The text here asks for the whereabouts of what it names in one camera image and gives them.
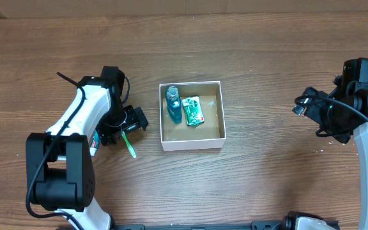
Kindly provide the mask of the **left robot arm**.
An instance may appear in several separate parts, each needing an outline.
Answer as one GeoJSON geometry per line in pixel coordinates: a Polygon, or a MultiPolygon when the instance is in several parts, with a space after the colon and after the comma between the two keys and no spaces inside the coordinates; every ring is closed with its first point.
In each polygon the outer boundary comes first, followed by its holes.
{"type": "Polygon", "coordinates": [[[99,145],[116,143],[146,129],[140,107],[127,105],[130,83],[117,66],[104,66],[100,76],[79,82],[62,117],[43,133],[26,139],[26,210],[37,219],[64,217],[74,229],[117,229],[112,215],[95,199],[92,157],[99,145]]]}

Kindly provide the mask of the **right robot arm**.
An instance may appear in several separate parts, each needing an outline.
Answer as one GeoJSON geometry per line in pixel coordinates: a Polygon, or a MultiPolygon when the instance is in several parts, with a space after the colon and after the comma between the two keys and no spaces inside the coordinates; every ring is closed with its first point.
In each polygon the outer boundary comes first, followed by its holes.
{"type": "Polygon", "coordinates": [[[344,62],[331,93],[307,87],[295,98],[293,112],[315,121],[318,137],[346,144],[353,139],[360,165],[361,210],[359,229],[368,229],[368,58],[344,62]]]}

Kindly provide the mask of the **blue mouthwash bottle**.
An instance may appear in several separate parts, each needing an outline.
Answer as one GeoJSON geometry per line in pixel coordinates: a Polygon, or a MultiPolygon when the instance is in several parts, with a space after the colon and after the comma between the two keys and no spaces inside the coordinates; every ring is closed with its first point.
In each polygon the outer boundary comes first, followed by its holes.
{"type": "Polygon", "coordinates": [[[165,98],[167,102],[167,111],[170,115],[170,118],[175,124],[180,124],[182,121],[182,112],[178,88],[176,86],[169,86],[165,90],[165,98]]]}

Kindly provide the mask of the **green toothbrush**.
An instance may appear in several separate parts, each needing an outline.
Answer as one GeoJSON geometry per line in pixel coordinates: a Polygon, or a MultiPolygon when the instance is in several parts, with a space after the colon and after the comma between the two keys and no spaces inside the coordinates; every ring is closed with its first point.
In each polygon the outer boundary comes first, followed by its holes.
{"type": "Polygon", "coordinates": [[[121,136],[122,136],[122,138],[124,139],[124,141],[126,143],[126,146],[127,146],[127,149],[129,150],[130,155],[133,158],[136,158],[137,157],[136,152],[135,152],[133,146],[130,144],[130,141],[128,140],[128,137],[127,137],[127,135],[124,131],[121,132],[121,136]]]}

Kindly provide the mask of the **teal toothpaste tube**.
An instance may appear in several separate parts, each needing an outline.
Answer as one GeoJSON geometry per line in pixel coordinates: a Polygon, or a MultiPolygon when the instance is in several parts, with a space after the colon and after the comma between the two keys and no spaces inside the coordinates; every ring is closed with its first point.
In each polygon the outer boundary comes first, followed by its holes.
{"type": "Polygon", "coordinates": [[[100,146],[100,137],[99,137],[98,132],[95,130],[93,132],[91,144],[89,147],[89,152],[92,157],[96,155],[96,152],[99,149],[99,146],[100,146]]]}

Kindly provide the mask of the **green floss pack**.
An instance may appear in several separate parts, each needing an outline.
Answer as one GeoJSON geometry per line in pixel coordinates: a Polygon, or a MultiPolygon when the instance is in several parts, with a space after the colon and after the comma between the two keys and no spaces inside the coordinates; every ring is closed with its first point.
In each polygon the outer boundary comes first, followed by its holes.
{"type": "Polygon", "coordinates": [[[198,96],[184,98],[181,102],[188,126],[196,127],[204,123],[205,119],[201,109],[200,98],[198,96]]]}

